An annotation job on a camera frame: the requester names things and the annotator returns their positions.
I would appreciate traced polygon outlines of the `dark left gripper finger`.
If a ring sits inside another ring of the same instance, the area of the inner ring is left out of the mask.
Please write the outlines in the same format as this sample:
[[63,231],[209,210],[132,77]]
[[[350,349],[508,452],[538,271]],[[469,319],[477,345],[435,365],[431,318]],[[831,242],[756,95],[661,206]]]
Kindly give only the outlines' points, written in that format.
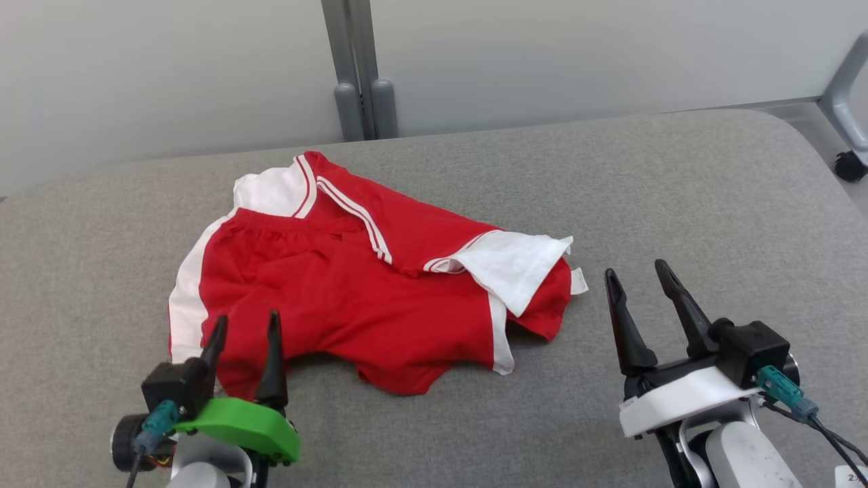
[[197,359],[197,398],[208,399],[214,396],[217,365],[224,350],[229,318],[222,315],[217,319],[211,336]]
[[282,324],[278,310],[270,312],[267,339],[269,349],[267,349],[260,383],[255,392],[255,401],[259,405],[285,413],[288,405],[288,384],[286,384]]

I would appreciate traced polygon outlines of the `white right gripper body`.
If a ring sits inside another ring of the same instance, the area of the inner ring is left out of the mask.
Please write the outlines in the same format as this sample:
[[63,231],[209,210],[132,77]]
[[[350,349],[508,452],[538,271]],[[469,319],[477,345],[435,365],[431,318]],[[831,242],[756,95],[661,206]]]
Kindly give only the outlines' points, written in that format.
[[740,387],[716,367],[715,355],[649,368],[621,368],[624,401],[618,420],[625,438],[642,435],[760,393]]

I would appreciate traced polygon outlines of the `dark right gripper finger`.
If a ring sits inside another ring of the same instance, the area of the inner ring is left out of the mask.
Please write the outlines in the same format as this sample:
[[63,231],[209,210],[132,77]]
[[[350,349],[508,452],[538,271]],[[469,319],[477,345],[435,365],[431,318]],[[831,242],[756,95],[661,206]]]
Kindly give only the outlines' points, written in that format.
[[605,284],[620,373],[637,377],[657,367],[657,356],[645,344],[627,309],[627,295],[614,269],[605,271]]
[[712,323],[694,297],[677,278],[669,263],[664,259],[656,259],[654,268],[665,296],[673,302],[679,321],[681,321],[682,329],[688,341],[688,345],[686,345],[688,358],[702,359],[719,352],[719,345],[709,335]]

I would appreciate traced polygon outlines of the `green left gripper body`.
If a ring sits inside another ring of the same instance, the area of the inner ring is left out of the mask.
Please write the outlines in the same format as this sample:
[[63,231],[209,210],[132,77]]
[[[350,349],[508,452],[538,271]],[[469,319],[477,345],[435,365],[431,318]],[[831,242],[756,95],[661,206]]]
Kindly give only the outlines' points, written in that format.
[[177,433],[208,435],[245,450],[257,452],[277,464],[300,460],[300,436],[277,410],[224,396],[205,402],[195,419],[174,424]]

